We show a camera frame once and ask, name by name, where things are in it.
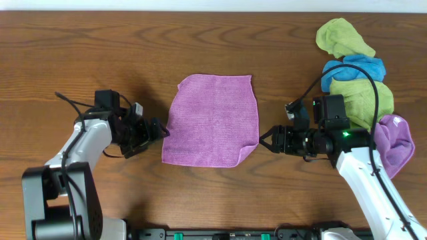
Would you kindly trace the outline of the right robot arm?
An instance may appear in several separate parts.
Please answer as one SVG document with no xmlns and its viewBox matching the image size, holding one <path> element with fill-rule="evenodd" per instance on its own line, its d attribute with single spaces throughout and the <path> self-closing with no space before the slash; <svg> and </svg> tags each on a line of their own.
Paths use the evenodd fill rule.
<svg viewBox="0 0 427 240">
<path fill-rule="evenodd" d="M 355 195 L 375 239 L 425 239 L 421 226 L 404 203 L 381 163 L 379 152 L 364 128 L 353 129 L 342 95 L 316 97 L 314 121 L 301 101 L 286 105 L 292 126 L 276 125 L 260 137 L 273 153 L 313 161 L 325 154 Z"/>
</svg>

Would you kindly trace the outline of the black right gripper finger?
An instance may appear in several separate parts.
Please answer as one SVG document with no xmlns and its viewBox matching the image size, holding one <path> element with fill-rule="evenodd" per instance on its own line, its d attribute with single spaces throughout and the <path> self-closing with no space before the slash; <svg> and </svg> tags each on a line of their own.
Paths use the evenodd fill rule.
<svg viewBox="0 0 427 240">
<path fill-rule="evenodd" d="M 272 142 L 269 144 L 265 141 L 260 142 L 260 144 L 262 146 L 264 146 L 265 148 L 267 148 L 269 151 L 271 151 L 272 153 L 280 153 L 280 144 L 278 143 L 278 136 L 276 135 L 275 138 L 271 137 Z"/>
<path fill-rule="evenodd" d="M 266 133 L 264 133 L 263 135 L 260 136 L 260 142 L 265 141 L 265 139 L 268 137 L 275 138 L 277 135 L 277 132 L 278 132 L 278 126 L 275 125 L 270 130 L 268 130 Z"/>
</svg>

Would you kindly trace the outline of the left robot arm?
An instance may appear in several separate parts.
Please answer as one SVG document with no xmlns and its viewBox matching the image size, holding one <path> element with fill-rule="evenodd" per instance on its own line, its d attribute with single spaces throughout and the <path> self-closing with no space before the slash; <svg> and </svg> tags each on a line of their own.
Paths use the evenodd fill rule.
<svg viewBox="0 0 427 240">
<path fill-rule="evenodd" d="M 103 216 L 92 171 L 110 145 L 129 159 L 169 131 L 143 117 L 139 103 L 122 107 L 113 90 L 95 92 L 94 104 L 79 113 L 73 133 L 61 150 L 42 167 L 22 175 L 27 239 L 128 239 L 123 219 Z"/>
</svg>

